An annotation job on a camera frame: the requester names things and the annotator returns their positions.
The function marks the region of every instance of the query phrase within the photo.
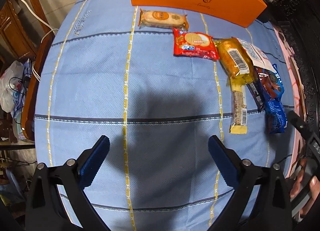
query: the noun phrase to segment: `person's hand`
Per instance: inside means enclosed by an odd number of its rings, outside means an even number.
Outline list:
[[[301,160],[302,169],[298,173],[297,180],[292,187],[292,190],[290,192],[290,198],[294,198],[299,193],[300,183],[304,175],[304,167],[306,165],[306,162],[307,162],[306,159]],[[313,203],[315,202],[316,198],[320,193],[320,181],[316,176],[314,176],[310,181],[310,191],[311,191],[311,198],[309,199],[307,204],[300,210],[301,216],[305,216],[308,213],[308,211],[310,210],[310,208],[312,207]]]

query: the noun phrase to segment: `white label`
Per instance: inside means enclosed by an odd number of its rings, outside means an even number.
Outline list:
[[[247,126],[247,109],[241,109],[241,125]]]
[[[249,74],[249,67],[245,60],[242,58],[240,52],[237,49],[229,49],[228,53],[235,62],[236,66],[239,68],[238,74]]]
[[[242,47],[246,50],[247,55],[252,60],[252,63],[255,67],[267,69],[272,71],[273,73],[276,73],[268,57],[263,53],[262,50],[260,50],[257,46],[254,46],[253,44],[250,44],[244,40],[238,39],[238,41],[241,43]]]

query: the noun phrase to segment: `pink fabric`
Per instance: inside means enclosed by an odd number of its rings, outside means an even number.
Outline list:
[[[281,46],[281,49],[282,49],[282,52],[284,55],[284,59],[285,59],[285,62],[287,64],[287,68],[289,71],[290,80],[291,80],[291,84],[292,84],[293,97],[294,97],[294,110],[299,116],[301,116],[302,118],[305,119],[304,99],[303,99],[303,93],[302,93],[303,89],[302,89],[302,84],[300,84],[301,83],[301,80],[299,78],[300,76],[296,70],[297,67],[296,67],[295,61],[293,59],[294,51],[287,43],[285,46],[285,43],[279,37],[279,32],[277,31],[277,29],[274,28],[274,30],[276,32],[276,36],[277,36],[278,41],[280,43],[280,46]],[[292,151],[292,157],[291,157],[291,163],[290,163],[291,167],[290,167],[290,170],[288,171],[286,178],[289,177],[289,175],[290,175],[292,165],[295,163],[296,158],[299,153],[299,144],[301,145],[303,143],[302,141],[303,140],[302,140],[300,133],[295,129],[294,145],[293,145],[293,151]]]

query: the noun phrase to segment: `bed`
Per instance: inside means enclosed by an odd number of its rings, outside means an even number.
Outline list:
[[[78,0],[46,58],[34,116],[38,162],[62,165],[101,135],[110,152],[84,191],[111,230],[207,230],[232,195],[207,148],[216,134],[255,165],[291,167],[295,131],[269,135],[246,89],[248,133],[232,135],[231,92],[219,62],[175,57],[169,29],[139,28],[139,8],[188,15],[189,31],[237,37],[277,64],[282,103],[294,110],[286,60],[271,23],[243,28],[188,10]],[[244,212],[252,210],[258,190]],[[60,195],[80,225],[65,191]]]

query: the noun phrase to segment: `blue package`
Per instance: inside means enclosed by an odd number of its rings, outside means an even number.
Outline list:
[[[266,101],[265,108],[269,133],[284,133],[288,120],[281,101],[276,99]]]

